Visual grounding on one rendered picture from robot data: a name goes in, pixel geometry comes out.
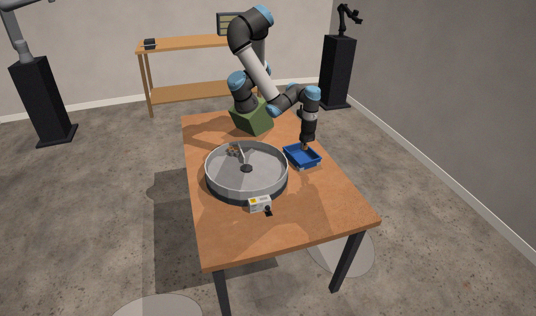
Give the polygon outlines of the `blue crate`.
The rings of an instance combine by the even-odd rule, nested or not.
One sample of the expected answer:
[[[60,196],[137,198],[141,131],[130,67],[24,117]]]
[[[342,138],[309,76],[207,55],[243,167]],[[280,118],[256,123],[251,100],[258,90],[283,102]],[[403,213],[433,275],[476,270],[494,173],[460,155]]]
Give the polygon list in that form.
[[[286,158],[290,160],[299,172],[322,164],[322,157],[310,146],[308,146],[307,150],[302,150],[299,142],[282,148]]]

